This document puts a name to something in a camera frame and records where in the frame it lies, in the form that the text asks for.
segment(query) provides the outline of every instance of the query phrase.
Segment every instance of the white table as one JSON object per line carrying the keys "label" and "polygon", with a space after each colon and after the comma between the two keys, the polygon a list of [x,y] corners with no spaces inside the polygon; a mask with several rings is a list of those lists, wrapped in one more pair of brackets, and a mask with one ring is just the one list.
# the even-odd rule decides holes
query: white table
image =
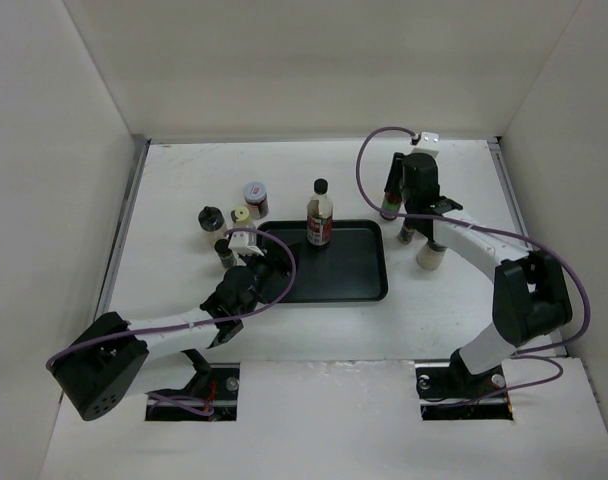
{"label": "white table", "polygon": [[[438,271],[419,268],[423,241],[401,246],[400,221],[384,222],[359,197],[359,144],[151,148],[110,305],[125,318],[180,313],[213,291],[223,270],[196,215],[206,204],[230,211],[250,180],[268,188],[265,220],[292,220],[304,217],[313,180],[326,178],[335,218],[382,226],[389,294],[376,304],[281,305],[202,352],[242,361],[236,422],[145,423],[138,396],[84,423],[65,398],[43,480],[608,478],[608,435],[579,360],[562,359],[557,382],[512,394],[514,422],[422,422],[408,360],[446,358],[477,335],[491,320],[492,286],[453,252]],[[408,142],[380,140],[367,152],[376,203],[395,151]],[[514,230],[486,142],[445,141],[438,163],[444,194]],[[509,384],[553,373],[525,360],[504,368]]]}

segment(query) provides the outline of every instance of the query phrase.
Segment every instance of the black lid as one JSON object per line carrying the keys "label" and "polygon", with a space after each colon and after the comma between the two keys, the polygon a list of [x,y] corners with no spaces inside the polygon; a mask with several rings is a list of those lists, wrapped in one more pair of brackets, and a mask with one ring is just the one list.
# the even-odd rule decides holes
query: black lid
{"label": "black lid", "polygon": [[233,253],[233,251],[228,248],[228,240],[225,238],[220,238],[217,242],[215,242],[215,251],[218,255],[228,255]]}
{"label": "black lid", "polygon": [[197,220],[200,222],[200,226],[207,232],[214,232],[224,225],[224,215],[222,215],[219,208],[215,207],[204,207],[197,216]]}
{"label": "black lid", "polygon": [[328,192],[328,182],[323,178],[318,178],[313,184],[313,190],[315,190],[315,193],[318,195],[324,195]]}

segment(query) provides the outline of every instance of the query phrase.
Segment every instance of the yellow lid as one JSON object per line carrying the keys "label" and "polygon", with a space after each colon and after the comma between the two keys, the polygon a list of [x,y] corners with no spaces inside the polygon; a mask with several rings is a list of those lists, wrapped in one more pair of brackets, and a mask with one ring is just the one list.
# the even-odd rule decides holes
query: yellow lid
{"label": "yellow lid", "polygon": [[247,223],[251,219],[251,212],[246,207],[236,207],[235,210],[235,223]]}

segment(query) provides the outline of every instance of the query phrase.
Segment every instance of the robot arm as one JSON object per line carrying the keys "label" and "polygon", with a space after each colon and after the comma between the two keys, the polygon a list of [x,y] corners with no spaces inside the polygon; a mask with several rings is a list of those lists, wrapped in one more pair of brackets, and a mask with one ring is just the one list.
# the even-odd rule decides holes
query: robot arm
{"label": "robot arm", "polygon": [[174,325],[188,328],[174,332],[135,335],[102,342],[72,352],[50,371],[84,420],[95,420],[111,411],[125,396],[163,390],[194,396],[208,381],[210,365],[198,350],[228,342],[242,328],[242,320],[194,325],[210,318],[235,317],[269,303],[266,292],[285,287],[291,264],[285,252],[267,243],[255,246],[248,232],[234,233],[230,248],[246,266],[228,270],[199,308],[153,320],[122,319],[115,312],[100,316],[72,345],[127,330]]}
{"label": "robot arm", "polygon": [[[410,214],[477,224],[460,204],[440,195],[435,162],[438,152],[439,137],[423,133],[409,155],[396,153],[385,198],[397,196]],[[545,252],[532,251],[498,236],[453,223],[406,218],[402,233],[410,239],[415,231],[427,238],[417,259],[422,267],[437,268],[450,248],[493,282],[493,321],[451,356],[449,376],[454,382],[474,381],[476,376],[497,367],[520,346],[571,320],[571,305],[561,266]]]}

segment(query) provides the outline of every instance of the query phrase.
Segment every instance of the screw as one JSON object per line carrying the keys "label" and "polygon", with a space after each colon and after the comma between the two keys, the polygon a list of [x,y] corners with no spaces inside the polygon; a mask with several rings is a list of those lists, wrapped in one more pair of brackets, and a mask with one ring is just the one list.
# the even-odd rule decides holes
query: screw
{"label": "screw", "polygon": [[226,379],[226,389],[229,392],[234,392],[238,388],[240,388],[240,381],[237,378],[235,378],[235,377],[228,377]]}
{"label": "screw", "polygon": [[506,380],[504,380],[504,377],[499,373],[496,373],[491,377],[491,382],[500,388],[504,388],[506,386]]}
{"label": "screw", "polygon": [[418,378],[417,380],[417,385],[422,390],[428,390],[429,388],[431,388],[431,377],[429,377],[428,375],[420,375],[420,378]]}

